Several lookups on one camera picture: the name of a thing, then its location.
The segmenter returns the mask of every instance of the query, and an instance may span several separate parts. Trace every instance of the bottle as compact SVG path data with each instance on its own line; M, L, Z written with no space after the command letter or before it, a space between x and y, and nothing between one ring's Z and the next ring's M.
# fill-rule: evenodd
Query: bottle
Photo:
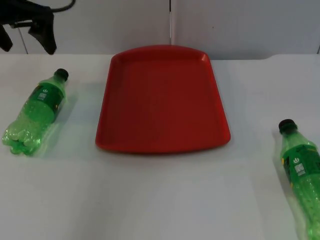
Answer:
M11 146L13 154L32 155L39 149L64 102L68 76L68 72L60 68L33 90L16 120L2 136L3 144Z
M291 119L279 123L281 163L306 219L309 240L320 240L320 155Z

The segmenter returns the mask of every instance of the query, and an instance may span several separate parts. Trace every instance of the bottle cap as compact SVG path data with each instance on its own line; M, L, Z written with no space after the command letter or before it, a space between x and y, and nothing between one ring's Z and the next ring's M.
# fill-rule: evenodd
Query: bottle cap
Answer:
M63 68L59 68L57 71L54 72L54 75L59 76L60 78L62 78L65 82L68 80L69 77L69 73L67 72L67 70L63 69Z
M295 124L295 122L292 119L285 119L279 123L279 130L281 134L283 132L297 130L297 129L298 129L298 126Z

